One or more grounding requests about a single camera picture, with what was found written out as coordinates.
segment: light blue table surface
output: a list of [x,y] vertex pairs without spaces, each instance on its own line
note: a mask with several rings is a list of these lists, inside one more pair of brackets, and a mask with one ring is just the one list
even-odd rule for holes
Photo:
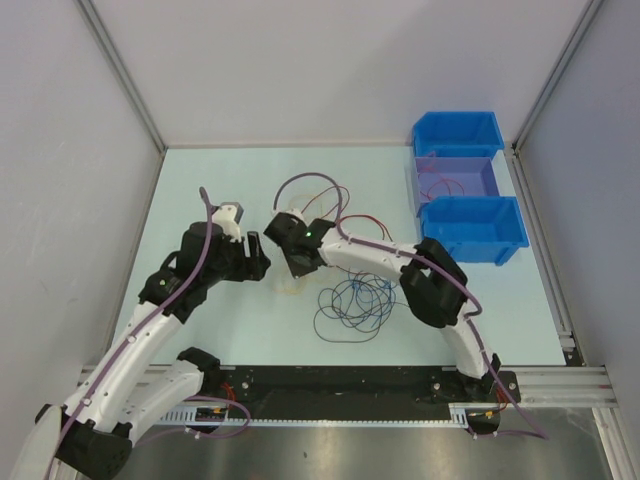
[[[501,195],[514,195],[504,155],[493,162]],[[417,242],[418,223],[408,147],[171,149],[167,152],[118,320],[116,335],[129,320],[147,277],[169,252],[177,250],[183,232],[204,220],[198,187],[211,201],[237,201],[244,207],[244,232],[260,233],[271,219],[278,187],[300,172],[318,171],[349,188],[348,213],[368,213],[383,221],[400,242]],[[307,179],[293,184],[282,206],[302,207],[326,184]],[[330,195],[322,202],[330,208]],[[354,233],[379,236],[373,224],[346,224]],[[396,306],[373,341],[330,344],[314,334],[312,319],[318,292],[345,274],[322,269],[293,280],[277,247],[261,236],[272,266],[262,282],[223,282],[209,291],[187,324],[158,353],[154,363],[171,363],[190,346],[204,349],[224,364],[255,365],[451,365],[453,355],[436,329]],[[506,365],[562,365],[554,321],[531,248],[520,249],[504,266],[461,264],[469,289],[485,313],[477,325]],[[400,288],[398,300],[403,301]],[[318,327],[331,338],[362,339],[338,321],[320,318]]]

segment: red wire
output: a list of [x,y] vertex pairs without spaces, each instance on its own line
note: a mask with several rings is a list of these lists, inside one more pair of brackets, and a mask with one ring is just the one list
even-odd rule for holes
[[[322,192],[320,192],[318,195],[316,195],[315,197],[313,197],[311,200],[309,200],[309,202],[304,206],[304,208],[302,209],[302,211],[300,213],[304,213],[304,211],[309,208],[309,206],[315,202],[318,198],[320,198],[322,195],[324,195],[325,193],[327,193],[329,190],[335,190],[336,187],[329,187],[326,188],[325,190],[323,190]],[[345,202],[345,204],[342,206],[342,210],[344,211],[347,208],[347,205],[349,205],[349,202],[351,201],[351,192],[349,192],[349,189],[347,187],[343,187],[342,185],[339,185],[338,188],[343,189],[346,194],[347,194],[347,201]],[[333,208],[331,210],[329,210],[327,213],[325,213],[322,217],[320,218],[325,218],[327,215],[330,215],[331,212],[333,212],[336,208],[338,208],[338,204],[336,203]]]
[[347,220],[349,218],[366,218],[367,220],[371,220],[376,225],[378,225],[378,227],[380,227],[380,231],[382,231],[382,239],[386,240],[387,237],[389,237],[389,240],[391,240],[393,242],[393,238],[391,238],[391,233],[389,233],[389,229],[387,228],[387,226],[384,223],[382,223],[380,220],[378,220],[376,217],[374,217],[372,215],[367,215],[367,214],[364,214],[364,213],[355,214],[355,215],[345,215],[340,220],[338,220],[338,224],[344,222],[345,220]]
[[227,400],[233,400],[235,402],[236,401],[236,394],[233,391],[233,388],[231,388],[231,385],[229,385],[227,382],[224,382],[221,386],[227,392]]
[[464,196],[464,187],[462,186],[462,184],[460,182],[458,182],[457,180],[454,180],[453,178],[447,178],[444,175],[442,175],[440,172],[438,172],[435,167],[433,166],[433,163],[436,161],[436,156],[435,156],[435,152],[431,152],[429,155],[427,155],[427,157],[431,157],[433,158],[433,161],[431,162],[430,165],[427,165],[426,167],[423,167],[420,169],[420,171],[418,171],[418,184],[420,184],[420,175],[422,175],[423,173],[434,173],[436,174],[438,177],[440,177],[440,180],[438,180],[437,182],[435,182],[434,184],[431,185],[431,187],[429,187],[429,190],[427,190],[427,193],[422,191],[422,188],[420,189],[420,195],[423,195],[425,197],[427,197],[427,200],[431,201],[433,200],[433,197],[431,196],[431,190],[433,190],[433,188],[436,185],[440,185],[441,183],[444,183],[445,186],[447,187],[447,191],[449,192],[449,196],[453,195],[453,192],[451,191],[451,187],[449,186],[449,183],[454,183],[456,185],[458,185],[460,187],[460,190],[462,191],[462,195]]

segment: cable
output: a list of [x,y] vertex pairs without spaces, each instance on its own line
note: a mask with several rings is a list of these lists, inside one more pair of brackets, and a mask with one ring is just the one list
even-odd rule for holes
[[[323,288],[318,294],[318,310],[313,316],[313,330],[316,335],[329,343],[366,343],[380,333],[395,305],[405,305],[396,301],[395,285],[371,273],[350,274],[349,278],[333,288]],[[318,330],[318,315],[340,320],[349,329],[372,336],[363,340],[339,340],[322,335]],[[363,326],[370,320],[371,325]]]
[[[333,185],[333,188],[338,193],[338,204],[339,205],[338,205],[338,209],[337,209],[337,212],[336,212],[336,230],[338,231],[338,234],[343,239],[345,239],[345,240],[347,240],[347,241],[349,241],[351,243],[356,243],[358,245],[363,245],[365,247],[376,248],[378,250],[382,250],[382,251],[385,251],[385,252],[393,253],[395,255],[399,255],[399,256],[402,256],[402,257],[405,257],[405,258],[411,258],[413,260],[416,260],[416,261],[422,263],[426,267],[428,267],[431,270],[435,271],[436,273],[440,274],[448,282],[453,284],[476,307],[475,311],[465,314],[464,320],[469,324],[469,327],[471,328],[471,331],[473,332],[473,335],[474,335],[474,338],[476,340],[476,343],[478,344],[478,348],[480,349],[480,352],[482,354],[482,359],[483,359],[485,365],[487,366],[489,373],[494,378],[494,380],[496,381],[497,385],[502,389],[503,393],[505,394],[505,396],[507,397],[509,402],[511,402],[513,404],[515,409],[525,419],[525,421],[529,424],[529,426],[531,426],[531,428],[533,428],[535,430],[535,432],[527,432],[527,431],[524,431],[524,430],[507,430],[507,431],[504,431],[504,432],[495,432],[491,436],[497,436],[498,434],[503,434],[503,435],[528,435],[528,436],[533,436],[533,437],[537,437],[537,438],[542,438],[542,439],[548,440],[549,437],[547,436],[547,434],[542,430],[541,427],[538,426],[538,424],[535,422],[533,417],[529,416],[517,404],[515,399],[511,396],[509,391],[505,388],[504,384],[502,383],[502,381],[498,377],[497,372],[493,369],[493,367],[491,365],[491,361],[489,360],[489,357],[486,354],[484,342],[482,341],[482,338],[480,337],[480,333],[478,332],[477,328],[475,327],[475,325],[471,321],[471,317],[478,316],[478,315],[480,315],[482,313],[482,306],[480,305],[480,302],[478,301],[478,299],[464,285],[462,285],[455,277],[453,277],[450,273],[445,271],[442,267],[440,267],[436,263],[434,263],[431,260],[428,260],[428,259],[426,259],[424,257],[416,255],[415,253],[406,252],[406,251],[402,251],[402,250],[395,250],[394,248],[388,247],[387,245],[381,245],[381,244],[376,243],[376,242],[372,242],[372,241],[364,240],[364,239],[360,239],[360,238],[353,238],[353,237],[350,237],[349,235],[347,235],[346,232],[342,229],[342,226],[340,225],[340,222],[339,222],[339,220],[340,220],[340,218],[342,216],[342,211],[343,211],[343,208],[342,208],[342,192],[340,191],[340,187],[336,183],[336,181],[333,178],[331,178],[330,176],[328,176],[328,175],[326,175],[324,173],[319,173],[319,172],[299,173],[298,175],[294,175],[293,177],[288,179],[286,182],[284,182],[280,186],[278,191],[276,192],[276,196],[275,196],[274,201],[273,201],[273,209],[274,209],[274,211],[277,211],[278,200],[280,198],[280,195],[282,194],[282,191],[285,189],[285,187],[287,185],[289,185],[291,182],[294,182],[295,180],[298,180],[300,178],[310,177],[310,176],[324,178],[325,180],[329,181]],[[474,435],[474,438],[478,437],[478,435],[475,434],[475,432],[473,432],[471,429],[469,429],[469,433]]]
[[204,433],[204,432],[194,431],[194,430],[190,429],[189,427],[171,428],[169,430],[163,430],[161,432],[158,432],[155,435],[151,435],[150,437],[145,438],[144,440],[136,443],[136,448],[142,447],[144,445],[147,445],[147,444],[153,442],[154,440],[157,440],[160,437],[164,437],[166,435],[171,435],[173,433],[182,433],[182,432],[184,432],[184,433],[193,433],[195,438],[196,438],[196,440],[199,439],[200,437],[222,439],[222,438],[231,438],[231,437],[235,437],[237,435],[240,435],[247,428],[249,428],[249,424],[251,423],[251,413],[249,413],[249,410],[247,409],[247,407],[245,407],[241,403],[236,402],[235,400],[230,400],[228,398],[205,397],[205,396],[202,396],[202,395],[196,395],[194,397],[189,397],[187,400],[203,400],[203,401],[207,401],[207,402],[226,403],[227,405],[229,405],[229,409],[231,409],[231,406],[238,407],[240,410],[242,410],[242,413],[244,413],[244,415],[246,417],[245,422],[240,427],[238,427],[237,430],[234,430],[233,432],[217,434],[217,435],[213,434],[213,433]]
[[391,233],[389,233],[389,229],[387,228],[387,226],[384,223],[382,223],[380,220],[378,220],[376,217],[372,215],[366,215],[364,213],[360,213],[360,214],[354,214],[354,215],[345,215],[344,217],[341,217],[340,220],[338,220],[338,222],[342,223],[345,220],[348,220],[350,218],[366,218],[367,220],[371,220],[376,225],[378,225],[378,227],[380,227],[380,230],[382,231],[382,239],[386,240],[388,237],[389,240],[393,242],[393,238],[391,238]]
[[[206,230],[206,236],[205,236],[205,240],[204,240],[204,245],[202,247],[202,252],[200,253],[200,258],[198,258],[198,262],[196,263],[196,266],[194,267],[194,269],[191,272],[191,274],[189,275],[189,277],[187,277],[187,279],[182,283],[182,285],[180,285],[180,287],[178,287],[178,289],[175,292],[173,292],[173,294],[170,295],[169,298],[167,298],[158,307],[156,307],[149,315],[147,315],[131,331],[129,336],[136,336],[144,327],[147,326],[147,324],[156,315],[158,315],[161,312],[163,312],[165,308],[167,308],[176,298],[178,298],[182,294],[182,292],[184,292],[189,287],[189,285],[191,285],[193,280],[196,278],[196,276],[198,275],[198,273],[202,269],[202,266],[204,265],[204,261],[205,261],[205,259],[207,257],[207,253],[209,251],[209,244],[211,243],[211,234],[213,232],[213,219],[212,219],[213,206],[211,205],[211,202],[209,201],[209,196],[207,195],[207,191],[204,189],[204,187],[200,187],[199,193],[200,193],[200,198],[202,199],[202,201],[205,204],[205,208],[206,208],[206,212],[207,212],[207,230]],[[109,358],[109,360],[107,360],[105,366],[102,368],[100,373],[96,376],[96,379],[93,381],[91,386],[87,389],[87,394],[85,395],[85,397],[80,402],[78,402],[78,406],[71,413],[71,415],[69,416],[69,420],[67,420],[65,422],[64,426],[62,427],[62,430],[60,430],[60,438],[58,440],[58,445],[56,447],[56,451],[58,450],[58,448],[60,448],[60,445],[62,444],[62,441],[66,437],[67,433],[69,433],[69,429],[71,428],[73,423],[77,420],[78,416],[80,415],[80,413],[84,409],[85,402],[87,402],[88,404],[90,403],[91,398],[95,394],[96,390],[98,389],[98,387],[100,386],[100,384],[102,383],[104,378],[107,376],[107,373],[109,373],[109,371],[111,370],[113,365],[116,363],[116,361],[118,360],[120,355],[122,355],[122,352],[124,352],[124,350],[129,345],[130,345],[130,343],[128,342],[127,339],[123,340],[123,342],[118,346],[118,348],[111,355],[111,358]],[[54,459],[55,459],[55,456],[51,459],[51,462],[49,463],[48,472],[44,477],[45,480],[48,479],[50,477],[50,475],[51,475],[51,468],[53,467]]]
[[[343,187],[343,186],[339,186],[338,188],[343,189],[346,193],[347,193],[347,201],[345,202],[344,206],[342,207],[342,210],[344,211],[348,206],[349,206],[349,202],[351,201],[351,192],[349,192],[349,189],[347,187]],[[333,187],[329,187],[324,189],[322,192],[320,192],[318,195],[316,195],[315,197],[313,197],[311,200],[309,200],[309,202],[304,206],[304,208],[300,211],[300,213],[304,213],[305,210],[307,208],[309,208],[309,206],[315,202],[317,199],[319,199],[320,197],[322,197],[322,195],[324,195],[325,193],[327,193],[328,191],[333,190]],[[327,213],[325,213],[324,215],[322,215],[320,218],[325,218],[327,216],[329,216],[331,214],[331,212],[333,212],[336,208],[338,208],[338,204],[336,203]]]
[[471,318],[465,315],[464,320],[469,324],[469,328],[471,329],[471,332],[473,333],[473,336],[476,339],[476,342],[478,343],[478,347],[480,347],[480,354],[482,355],[482,360],[484,361],[485,365],[487,365],[487,368],[489,369],[489,373],[495,380],[498,387],[502,390],[502,393],[507,398],[507,400],[509,400],[509,402],[514,406],[514,408],[520,414],[520,416],[524,418],[525,422],[527,422],[529,426],[534,430],[533,432],[529,432],[526,430],[503,430],[501,432],[494,432],[486,435],[478,435],[473,431],[471,426],[469,426],[467,431],[471,435],[473,435],[474,439],[478,437],[500,437],[500,436],[506,436],[506,435],[524,435],[529,437],[541,438],[542,440],[549,440],[549,436],[538,424],[538,422],[536,422],[536,420],[531,415],[529,415],[520,405],[518,405],[518,402],[516,402],[515,398],[513,398],[511,393],[509,393],[509,390],[507,389],[507,387],[505,387],[504,383],[502,383],[502,380],[500,380],[498,373],[495,371],[495,369],[491,365],[491,360],[489,360],[489,356],[485,351],[484,342],[482,341],[480,332],[478,332],[478,328],[475,326]]
[[440,180],[438,180],[437,182],[433,183],[430,187],[429,190],[427,190],[427,192],[425,193],[424,191],[422,191],[422,188],[420,188],[420,195],[423,195],[427,198],[427,200],[432,201],[433,197],[431,196],[431,190],[434,189],[434,187],[436,187],[437,185],[440,184],[444,184],[447,187],[447,191],[449,192],[449,196],[453,195],[453,192],[451,191],[451,187],[449,186],[449,183],[453,183],[458,185],[458,187],[460,187],[460,190],[462,192],[462,195],[464,196],[464,186],[458,182],[457,180],[454,180],[453,178],[447,178],[444,175],[442,175],[440,172],[438,172],[436,170],[436,168],[433,166],[433,163],[437,160],[436,157],[436,153],[435,152],[431,152],[428,155],[425,155],[423,158],[432,158],[433,160],[431,161],[431,164],[427,165],[426,167],[422,167],[418,170],[418,186],[420,187],[420,175],[424,174],[424,173],[429,173],[432,172],[435,175],[437,175],[438,177],[440,177]]
[[400,255],[402,257],[411,258],[413,260],[416,260],[416,261],[426,265],[431,270],[433,270],[433,271],[439,273],[440,275],[442,275],[448,282],[452,283],[465,297],[467,297],[471,301],[471,303],[473,303],[473,305],[476,307],[476,311],[475,312],[471,312],[468,315],[476,316],[476,315],[480,315],[482,313],[482,306],[480,305],[480,302],[478,301],[478,299],[469,290],[467,290],[467,288],[464,285],[462,285],[455,277],[453,277],[450,273],[445,271],[442,267],[440,267],[436,263],[432,262],[431,260],[428,260],[428,259],[426,259],[424,257],[421,257],[420,255],[416,255],[415,253],[405,252],[405,251],[402,251],[402,250],[396,250],[395,248],[389,247],[387,245],[381,245],[379,243],[371,242],[369,240],[364,240],[364,239],[360,239],[360,238],[349,237],[349,235],[347,235],[346,232],[342,229],[342,225],[340,225],[340,222],[339,222],[340,218],[342,217],[342,211],[344,210],[343,207],[342,207],[342,192],[340,191],[340,186],[336,183],[336,181],[333,178],[331,178],[328,175],[325,175],[324,173],[320,173],[320,172],[299,173],[298,175],[294,175],[289,180],[284,182],[280,186],[278,191],[276,192],[276,196],[275,196],[275,198],[273,200],[273,210],[274,211],[278,210],[278,200],[280,199],[280,195],[282,194],[282,191],[287,187],[287,185],[289,185],[290,183],[292,183],[292,182],[294,182],[294,181],[296,181],[296,180],[298,180],[300,178],[304,178],[304,177],[320,177],[320,178],[324,178],[325,180],[329,181],[333,185],[333,188],[338,193],[338,209],[336,211],[336,220],[335,220],[336,221],[336,230],[338,231],[338,234],[343,239],[345,239],[347,241],[350,241],[351,243],[356,243],[358,245],[363,245],[365,247],[376,248],[378,250],[383,250],[383,251],[388,252],[388,253],[393,253],[393,254]]

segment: blue plastic storage bin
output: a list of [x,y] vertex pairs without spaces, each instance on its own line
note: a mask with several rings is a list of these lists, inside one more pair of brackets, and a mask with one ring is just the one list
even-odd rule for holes
[[416,157],[489,157],[504,149],[493,112],[428,112],[413,126]]
[[529,246],[515,197],[439,197],[420,214],[422,234],[457,262],[504,265]]
[[490,158],[420,157],[415,165],[420,209],[441,196],[500,195]]

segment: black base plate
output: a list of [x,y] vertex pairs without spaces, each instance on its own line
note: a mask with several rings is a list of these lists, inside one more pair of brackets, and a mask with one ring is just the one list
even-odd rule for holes
[[[449,403],[495,404],[496,394],[470,396],[455,369],[443,367],[221,367],[237,400],[254,419],[331,421],[448,420]],[[520,401],[513,372],[501,371]],[[232,409],[232,418],[242,412]]]

